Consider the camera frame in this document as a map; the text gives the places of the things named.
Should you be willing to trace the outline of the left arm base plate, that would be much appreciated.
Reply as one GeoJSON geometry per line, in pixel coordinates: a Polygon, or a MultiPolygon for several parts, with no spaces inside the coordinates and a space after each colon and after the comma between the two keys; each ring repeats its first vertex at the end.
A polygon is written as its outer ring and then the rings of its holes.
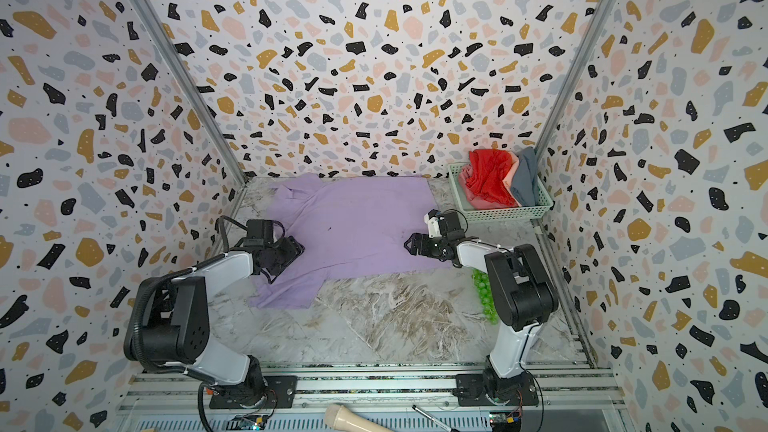
{"type": "Polygon", "coordinates": [[[207,406],[212,410],[271,411],[290,409],[296,397],[298,377],[296,375],[268,375],[266,384],[256,392],[235,386],[223,386],[208,395],[207,406]]]}

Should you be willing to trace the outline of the mint green plastic basket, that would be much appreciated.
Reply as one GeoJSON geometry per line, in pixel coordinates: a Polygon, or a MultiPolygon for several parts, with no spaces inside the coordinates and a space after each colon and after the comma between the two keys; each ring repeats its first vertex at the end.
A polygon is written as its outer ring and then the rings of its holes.
{"type": "Polygon", "coordinates": [[[515,207],[500,209],[477,209],[468,201],[466,194],[459,183],[459,175],[465,163],[451,163],[447,166],[446,175],[448,177],[451,192],[456,204],[455,208],[460,210],[472,223],[483,222],[502,222],[511,220],[535,220],[544,217],[553,207],[554,202],[540,177],[536,177],[534,191],[536,193],[536,205],[533,207],[515,207]]]}

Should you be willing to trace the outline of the lilac t shirt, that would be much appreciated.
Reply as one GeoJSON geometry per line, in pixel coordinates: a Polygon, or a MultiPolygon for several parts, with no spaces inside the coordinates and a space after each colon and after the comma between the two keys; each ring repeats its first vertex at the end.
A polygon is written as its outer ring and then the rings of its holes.
{"type": "Polygon", "coordinates": [[[250,306],[309,307],[327,280],[445,269],[447,263],[412,256],[404,247],[424,233],[437,204],[420,177],[358,177],[323,181],[302,175],[275,184],[266,216],[281,222],[304,246],[273,283],[256,277],[250,306]]]}

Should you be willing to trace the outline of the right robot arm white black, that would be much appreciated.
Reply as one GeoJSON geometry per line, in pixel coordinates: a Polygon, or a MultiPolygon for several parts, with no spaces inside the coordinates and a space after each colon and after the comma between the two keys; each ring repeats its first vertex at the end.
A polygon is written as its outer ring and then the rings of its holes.
{"type": "Polygon", "coordinates": [[[556,290],[535,247],[494,245],[467,235],[463,214],[455,209],[431,210],[428,231],[414,233],[404,243],[413,256],[471,268],[488,279],[488,291],[499,320],[495,345],[486,359],[480,390],[461,386],[462,399],[506,404],[525,397],[536,382],[527,371],[530,351],[550,316],[559,308],[556,290]]]}

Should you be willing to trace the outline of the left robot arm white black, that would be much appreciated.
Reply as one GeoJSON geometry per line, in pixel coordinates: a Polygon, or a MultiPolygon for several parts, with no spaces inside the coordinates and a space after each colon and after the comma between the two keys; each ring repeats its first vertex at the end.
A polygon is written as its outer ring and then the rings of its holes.
{"type": "Polygon", "coordinates": [[[167,275],[141,282],[129,318],[126,358],[154,374],[197,380],[215,409],[288,409],[294,376],[266,376],[252,355],[238,353],[211,334],[209,302],[229,286],[261,276],[269,284],[305,251],[279,221],[216,222],[219,254],[167,275]]]}

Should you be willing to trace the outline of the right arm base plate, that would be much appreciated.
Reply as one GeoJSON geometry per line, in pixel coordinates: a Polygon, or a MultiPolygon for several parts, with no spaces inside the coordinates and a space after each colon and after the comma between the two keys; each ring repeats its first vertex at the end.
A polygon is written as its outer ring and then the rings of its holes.
{"type": "Polygon", "coordinates": [[[497,378],[492,370],[482,374],[459,374],[452,394],[461,407],[470,406],[537,406],[538,387],[534,377],[523,372],[514,378],[497,378]]]}

